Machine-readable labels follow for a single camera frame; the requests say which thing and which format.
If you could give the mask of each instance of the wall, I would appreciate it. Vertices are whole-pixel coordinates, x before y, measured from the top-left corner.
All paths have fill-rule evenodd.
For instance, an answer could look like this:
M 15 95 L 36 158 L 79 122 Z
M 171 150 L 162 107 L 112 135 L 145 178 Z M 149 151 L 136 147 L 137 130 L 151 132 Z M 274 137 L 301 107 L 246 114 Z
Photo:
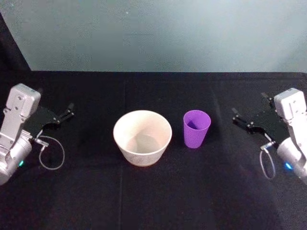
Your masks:
M 33 70 L 304 71 L 306 0 L 2 0 Z

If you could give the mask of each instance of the plastic cup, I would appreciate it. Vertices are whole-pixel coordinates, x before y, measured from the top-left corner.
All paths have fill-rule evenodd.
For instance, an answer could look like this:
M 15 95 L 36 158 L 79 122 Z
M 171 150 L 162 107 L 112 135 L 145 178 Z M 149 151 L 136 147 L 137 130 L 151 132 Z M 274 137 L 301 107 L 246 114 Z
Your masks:
M 149 166 L 161 158 L 171 140 L 172 128 L 160 114 L 138 110 L 116 122 L 113 137 L 127 161 Z
M 184 124 L 184 143 L 191 149 L 201 146 L 209 126 L 211 119 L 208 114 L 201 110 L 188 111 L 183 116 Z

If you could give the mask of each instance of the cable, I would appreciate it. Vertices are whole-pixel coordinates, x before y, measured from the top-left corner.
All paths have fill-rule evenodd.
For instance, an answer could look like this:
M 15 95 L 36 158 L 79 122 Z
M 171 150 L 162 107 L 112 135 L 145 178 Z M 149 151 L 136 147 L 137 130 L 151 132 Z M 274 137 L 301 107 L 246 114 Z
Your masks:
M 268 155 L 269 159 L 270 159 L 270 162 L 271 162 L 271 165 L 272 165 L 272 169 L 273 169 L 273 176 L 272 177 L 269 177 L 268 174 L 265 172 L 265 169 L 264 169 L 264 166 L 263 166 L 263 162 L 262 162 L 262 153 L 263 153 L 263 150 L 265 151 L 265 153 Z M 261 150 L 260 152 L 260 155 L 259 155 L 259 160 L 260 160 L 260 165 L 261 165 L 261 169 L 262 169 L 262 172 L 264 174 L 264 176 L 268 179 L 268 180 L 272 180 L 275 175 L 276 175 L 276 170 L 275 170 L 275 165 L 274 165 L 274 162 L 273 162 L 273 159 L 269 153 L 269 151 L 264 148 L 263 150 Z
M 61 144 L 57 139 L 55 139 L 55 138 L 52 138 L 52 137 L 49 137 L 49 136 L 40 136 L 40 137 L 41 137 L 41 138 L 49 138 L 49 139 L 51 139 L 51 140 L 56 141 L 56 142 L 61 146 L 62 151 L 63 151 L 63 160 L 62 160 L 62 163 L 61 163 L 58 167 L 49 168 L 49 167 L 47 167 L 47 166 L 42 162 L 41 157 L 42 157 L 42 153 L 43 153 L 43 151 L 44 151 L 44 149 L 42 148 L 42 150 L 40 151 L 39 156 L 38 156 L 38 159 L 39 159 L 40 164 L 41 164 L 45 169 L 48 169 L 48 170 L 57 170 L 57 169 L 59 169 L 60 167 L 63 166 L 64 161 L 65 161 L 65 150 L 64 150 L 64 147 L 63 147 L 62 144 Z

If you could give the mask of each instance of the white bowl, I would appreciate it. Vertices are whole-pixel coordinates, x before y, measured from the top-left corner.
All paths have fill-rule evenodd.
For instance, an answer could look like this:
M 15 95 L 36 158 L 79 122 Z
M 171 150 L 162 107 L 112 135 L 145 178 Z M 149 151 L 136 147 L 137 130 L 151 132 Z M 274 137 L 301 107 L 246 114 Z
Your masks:
M 144 167 L 161 158 L 172 138 L 172 128 L 160 114 L 137 110 L 116 122 L 113 137 L 127 161 Z

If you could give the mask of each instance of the table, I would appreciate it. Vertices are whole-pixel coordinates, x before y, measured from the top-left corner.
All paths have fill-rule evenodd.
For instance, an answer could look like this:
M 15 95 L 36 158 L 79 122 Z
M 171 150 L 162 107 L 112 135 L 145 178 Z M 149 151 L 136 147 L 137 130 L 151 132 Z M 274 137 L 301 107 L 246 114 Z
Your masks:
M 0 187 L 1 229 L 306 229 L 307 186 L 273 154 L 274 180 L 262 175 L 262 136 L 232 124 L 266 106 L 261 92 L 307 92 L 303 73 L 0 72 L 0 105 L 22 82 L 43 88 L 40 104 L 76 116 L 57 131 L 66 150 L 58 171 L 42 168 L 35 147 Z M 147 109 L 170 123 L 160 161 L 129 164 L 112 130 L 125 113 Z M 183 142 L 182 117 L 206 111 L 212 126 L 199 149 Z M 60 155 L 53 158 L 60 160 Z

